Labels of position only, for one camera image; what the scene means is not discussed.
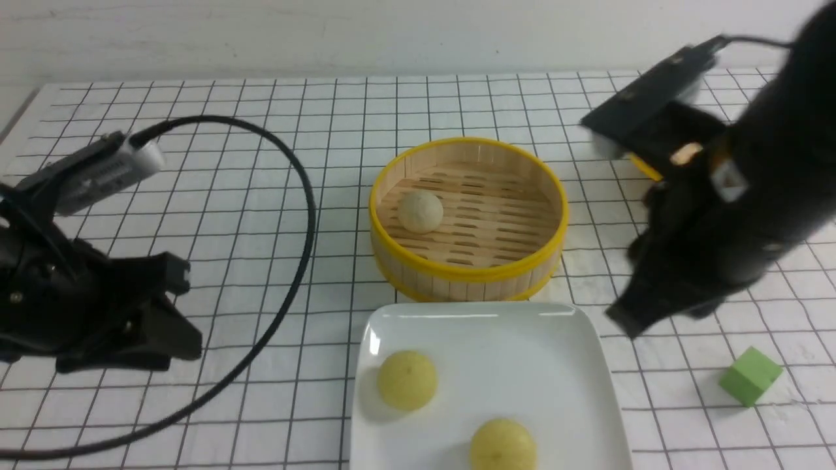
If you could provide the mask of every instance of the grid tablecloth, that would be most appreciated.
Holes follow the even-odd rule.
[[[771,69],[715,69],[697,105],[733,120]],[[782,260],[709,319],[664,321],[630,342],[602,310],[624,286],[625,249],[644,227],[650,181],[602,161],[578,126],[638,71],[352,79],[224,79],[50,85],[48,106],[8,179],[112,130],[167,117],[235,115],[287,142],[316,186],[319,238],[305,285],[245,375],[181,424],[127,448],[15,468],[349,467],[354,362],[364,323],[406,301],[380,277],[367,199],[381,167],[428,140],[476,135],[536,153],[563,181],[563,266],[538,300],[583,306],[599,329],[637,470],[833,469],[836,453],[836,227]],[[201,124],[161,138],[167,168],[59,220],[110,256],[171,251],[192,263],[179,308],[206,352],[166,373],[55,375],[49,360],[0,368],[2,447],[113,437],[190,401],[226,374],[288,290],[304,239],[299,179],[266,141]],[[754,409],[717,385],[754,345],[787,373]],[[0,463],[0,468],[13,467]]]

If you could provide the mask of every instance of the green block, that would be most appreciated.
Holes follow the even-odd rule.
[[[720,379],[720,387],[749,408],[782,372],[780,365],[750,347],[726,370]]]

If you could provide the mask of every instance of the dough ball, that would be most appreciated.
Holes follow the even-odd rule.
[[[670,163],[673,163],[676,166],[687,165],[688,162],[691,161],[696,154],[700,153],[701,150],[702,146],[696,142],[685,144],[678,151],[674,152],[672,156],[670,156]]]
[[[436,367],[415,351],[398,351],[383,361],[377,389],[383,401],[398,410],[414,411],[432,400],[438,387]]]
[[[490,420],[473,435],[470,460],[472,470],[534,470],[537,444],[520,423]]]
[[[432,232],[441,225],[442,217],[441,199],[429,191],[408,192],[400,199],[398,220],[410,232]]]

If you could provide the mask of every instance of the square plate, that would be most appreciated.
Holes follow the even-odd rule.
[[[399,350],[429,356],[438,374],[436,396],[408,414],[376,385]],[[633,468],[599,337],[572,305],[389,305],[369,318],[356,377],[352,467],[468,470],[474,432],[507,417],[531,432],[540,469]]]

